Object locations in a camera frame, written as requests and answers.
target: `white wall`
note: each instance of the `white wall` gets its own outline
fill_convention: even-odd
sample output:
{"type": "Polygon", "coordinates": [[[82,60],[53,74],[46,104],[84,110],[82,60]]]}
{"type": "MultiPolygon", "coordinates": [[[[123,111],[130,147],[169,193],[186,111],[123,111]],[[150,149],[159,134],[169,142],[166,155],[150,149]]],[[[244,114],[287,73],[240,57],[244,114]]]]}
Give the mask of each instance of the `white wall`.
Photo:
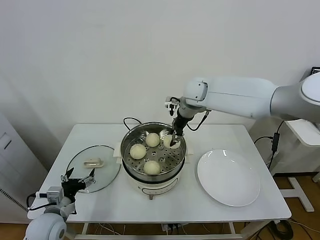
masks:
{"type": "MultiPolygon", "coordinates": [[[[180,96],[193,77],[299,81],[320,65],[319,8],[317,0],[2,1],[0,112],[48,167],[76,123],[170,123],[165,97],[180,96]]],[[[254,122],[213,112],[206,123],[254,122]]]]}

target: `steamed bun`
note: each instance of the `steamed bun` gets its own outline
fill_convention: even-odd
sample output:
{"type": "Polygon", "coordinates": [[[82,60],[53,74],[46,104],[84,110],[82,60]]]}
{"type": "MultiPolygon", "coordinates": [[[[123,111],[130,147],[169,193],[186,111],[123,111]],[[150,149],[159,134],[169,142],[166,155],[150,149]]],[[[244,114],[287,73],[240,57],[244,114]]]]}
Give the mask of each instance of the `steamed bun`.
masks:
{"type": "Polygon", "coordinates": [[[148,175],[157,175],[161,172],[160,164],[157,161],[147,161],[143,165],[143,171],[148,175]]]}
{"type": "Polygon", "coordinates": [[[145,138],[145,143],[149,146],[149,147],[156,147],[159,145],[160,143],[160,137],[158,134],[156,133],[149,133],[146,138],[145,138]]]}
{"type": "Polygon", "coordinates": [[[178,147],[180,147],[180,142],[175,143],[173,146],[170,146],[170,142],[172,139],[172,135],[169,134],[167,136],[165,136],[163,138],[163,145],[167,148],[167,149],[177,149],[178,147]]]}
{"type": "Polygon", "coordinates": [[[130,155],[133,159],[142,159],[146,154],[146,148],[142,144],[135,144],[130,148],[130,155]]]}

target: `black cable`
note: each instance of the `black cable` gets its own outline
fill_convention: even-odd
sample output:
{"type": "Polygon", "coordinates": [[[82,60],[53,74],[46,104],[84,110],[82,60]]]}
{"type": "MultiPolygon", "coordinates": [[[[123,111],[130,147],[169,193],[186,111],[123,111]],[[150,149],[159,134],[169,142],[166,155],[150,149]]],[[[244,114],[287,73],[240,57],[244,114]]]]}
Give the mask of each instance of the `black cable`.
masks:
{"type": "Polygon", "coordinates": [[[259,137],[257,140],[254,141],[254,144],[256,144],[256,142],[258,142],[260,139],[274,139],[272,136],[261,136],[259,137]]]}
{"type": "Polygon", "coordinates": [[[201,124],[204,123],[204,121],[205,121],[206,118],[208,117],[209,113],[210,113],[209,111],[207,111],[207,112],[205,113],[205,115],[203,116],[201,122],[199,123],[199,125],[198,125],[195,129],[192,129],[192,128],[189,126],[188,123],[186,124],[186,126],[187,126],[191,131],[193,131],[193,132],[197,131],[197,130],[200,128],[201,124]]]}
{"type": "Polygon", "coordinates": [[[180,103],[180,102],[181,102],[179,98],[176,98],[176,97],[174,97],[174,96],[170,97],[170,102],[172,101],[172,99],[177,100],[177,101],[178,101],[178,103],[180,103]]]}
{"type": "Polygon", "coordinates": [[[264,226],[263,228],[261,228],[261,229],[259,230],[258,234],[256,235],[255,240],[261,239],[261,237],[259,237],[259,235],[260,235],[261,231],[262,231],[265,227],[266,227],[266,226],[264,226]]]}
{"type": "Polygon", "coordinates": [[[175,228],[176,228],[176,230],[178,232],[178,235],[179,235],[179,224],[178,223],[174,223],[173,225],[175,226],[175,228]]]}
{"type": "Polygon", "coordinates": [[[36,193],[32,193],[29,196],[26,197],[26,207],[30,208],[30,204],[29,204],[29,199],[30,198],[35,198],[36,197],[36,193]]]}
{"type": "Polygon", "coordinates": [[[270,169],[270,166],[271,166],[271,164],[272,164],[272,161],[273,161],[273,159],[274,159],[274,156],[275,156],[275,152],[272,152],[272,156],[271,156],[271,160],[270,160],[268,169],[270,169]]]}
{"type": "Polygon", "coordinates": [[[45,204],[45,205],[42,205],[42,206],[38,206],[38,207],[35,207],[35,208],[30,208],[29,211],[35,211],[35,210],[42,209],[42,208],[45,208],[45,207],[48,207],[48,206],[52,206],[52,205],[57,205],[57,204],[55,202],[52,202],[52,203],[48,203],[48,204],[45,204]]]}
{"type": "Polygon", "coordinates": [[[128,127],[128,125],[126,124],[126,120],[127,119],[132,119],[132,120],[135,120],[135,121],[137,121],[138,123],[140,123],[140,124],[142,124],[142,122],[141,121],[139,121],[138,119],[136,119],[136,118],[134,118],[134,117],[130,117],[130,116],[128,116],[128,117],[125,117],[124,119],[123,119],[123,124],[125,125],[125,127],[130,131],[131,129],[128,127]]]}
{"type": "Polygon", "coordinates": [[[271,234],[271,236],[272,236],[273,240],[276,240],[276,238],[275,238],[274,234],[273,234],[273,233],[272,233],[272,231],[270,230],[270,227],[268,227],[268,231],[269,231],[269,233],[271,234]]]}
{"type": "Polygon", "coordinates": [[[277,134],[279,133],[279,130],[280,130],[280,128],[281,128],[281,126],[282,126],[282,124],[283,124],[284,122],[285,122],[285,121],[282,121],[282,122],[280,123],[278,129],[276,130],[276,133],[277,133],[277,134]]]}
{"type": "Polygon", "coordinates": [[[279,231],[277,224],[275,224],[274,221],[269,222],[267,226],[270,231],[281,240],[291,240],[294,237],[294,231],[292,230],[290,223],[288,221],[281,220],[278,224],[281,224],[285,231],[279,231]]]}
{"type": "Polygon", "coordinates": [[[294,222],[298,223],[298,225],[305,231],[305,233],[309,236],[309,238],[311,240],[313,240],[313,238],[310,236],[309,232],[307,231],[307,229],[304,228],[304,226],[300,225],[299,222],[294,220],[292,217],[290,219],[293,220],[294,222]]]}
{"type": "Polygon", "coordinates": [[[170,235],[172,235],[172,233],[174,232],[174,224],[173,223],[169,223],[168,227],[171,229],[170,235]]]}

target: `white cabinet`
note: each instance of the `white cabinet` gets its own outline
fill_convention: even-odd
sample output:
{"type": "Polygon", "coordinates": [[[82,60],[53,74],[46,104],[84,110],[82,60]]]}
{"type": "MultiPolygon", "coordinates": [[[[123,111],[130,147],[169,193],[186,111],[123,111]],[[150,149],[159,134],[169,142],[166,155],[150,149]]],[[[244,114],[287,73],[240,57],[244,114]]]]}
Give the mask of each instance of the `white cabinet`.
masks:
{"type": "Polygon", "coordinates": [[[0,113],[0,223],[28,222],[26,198],[39,190],[47,174],[0,113]]]}

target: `metal rim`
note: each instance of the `metal rim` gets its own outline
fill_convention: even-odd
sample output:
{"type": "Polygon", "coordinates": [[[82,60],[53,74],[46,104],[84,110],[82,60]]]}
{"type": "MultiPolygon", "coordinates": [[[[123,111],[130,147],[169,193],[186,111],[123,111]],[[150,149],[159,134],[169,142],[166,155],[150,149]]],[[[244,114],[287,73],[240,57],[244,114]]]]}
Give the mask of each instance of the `metal rim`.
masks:
{"type": "Polygon", "coordinates": [[[185,164],[185,159],[186,159],[186,158],[184,157],[183,160],[182,160],[182,164],[181,164],[181,167],[180,167],[180,170],[179,170],[179,171],[177,171],[177,172],[176,172],[174,175],[172,175],[171,177],[166,178],[166,179],[161,180],[161,181],[146,181],[146,180],[139,179],[139,178],[137,178],[136,176],[134,176],[130,171],[128,171],[127,166],[125,165],[125,162],[124,162],[123,159],[122,159],[122,165],[123,165],[123,168],[124,168],[124,170],[126,171],[126,173],[129,174],[129,176],[130,176],[131,178],[133,178],[134,180],[136,180],[136,181],[138,181],[138,182],[141,182],[141,183],[143,183],[143,184],[163,184],[163,183],[165,183],[165,182],[173,179],[174,177],[176,177],[176,176],[181,172],[181,170],[182,170],[182,168],[183,168],[183,166],[184,166],[184,164],[185,164]]]}
{"type": "MultiPolygon", "coordinates": [[[[115,150],[113,147],[108,146],[108,145],[92,145],[92,146],[89,146],[89,147],[83,149],[82,151],[78,152],[78,153],[70,160],[70,162],[69,162],[68,166],[66,167],[66,170],[65,170],[65,171],[66,171],[66,172],[68,171],[68,168],[69,168],[71,162],[72,162],[79,154],[81,154],[82,152],[84,152],[84,151],[87,150],[87,149],[91,149],[91,148],[94,148],[94,147],[107,147],[107,148],[112,149],[113,151],[115,150]]],[[[98,189],[98,190],[95,190],[95,191],[86,192],[86,191],[81,191],[81,190],[80,190],[80,191],[78,191],[78,193],[91,194],[91,193],[98,192],[98,191],[100,191],[101,189],[104,189],[104,188],[108,187],[108,186],[115,180],[115,178],[118,176],[119,171],[120,171],[120,168],[121,168],[121,166],[119,166],[119,169],[118,169],[116,175],[114,176],[113,180],[112,180],[108,185],[106,185],[106,186],[104,186],[104,187],[102,187],[102,188],[100,188],[100,189],[98,189]]]]}
{"type": "MultiPolygon", "coordinates": [[[[148,125],[155,125],[155,124],[156,124],[156,125],[161,125],[161,126],[167,127],[167,128],[172,128],[172,126],[169,125],[169,124],[165,124],[165,123],[157,122],[157,121],[151,121],[151,122],[146,122],[146,123],[143,123],[143,124],[139,124],[139,125],[133,127],[130,131],[128,131],[128,132],[126,133],[126,135],[124,135],[124,137],[122,138],[122,141],[121,141],[121,145],[120,145],[120,146],[123,145],[123,142],[124,142],[124,140],[127,138],[127,136],[129,136],[129,135],[130,135],[134,130],[136,130],[137,128],[144,127],[144,126],[148,126],[148,125]]],[[[172,171],[174,171],[174,170],[176,169],[176,168],[174,167],[174,168],[172,168],[172,169],[170,169],[169,171],[166,171],[166,172],[161,172],[161,173],[156,174],[156,175],[149,175],[149,174],[146,174],[146,173],[144,173],[144,172],[138,172],[138,171],[136,171],[136,169],[135,169],[134,167],[132,167],[132,166],[130,166],[130,165],[127,165],[127,164],[125,163],[125,161],[124,161],[124,156],[122,156],[122,153],[121,153],[121,157],[122,157],[122,163],[123,163],[123,165],[125,165],[127,168],[129,168],[129,169],[131,169],[131,170],[135,171],[136,173],[138,173],[138,174],[140,174],[140,175],[143,175],[143,176],[162,176],[162,175],[166,175],[166,174],[168,174],[168,173],[170,173],[170,172],[172,172],[172,171]]],[[[180,165],[182,162],[184,162],[184,159],[185,159],[185,157],[183,157],[183,159],[180,161],[179,165],[180,165]]]]}

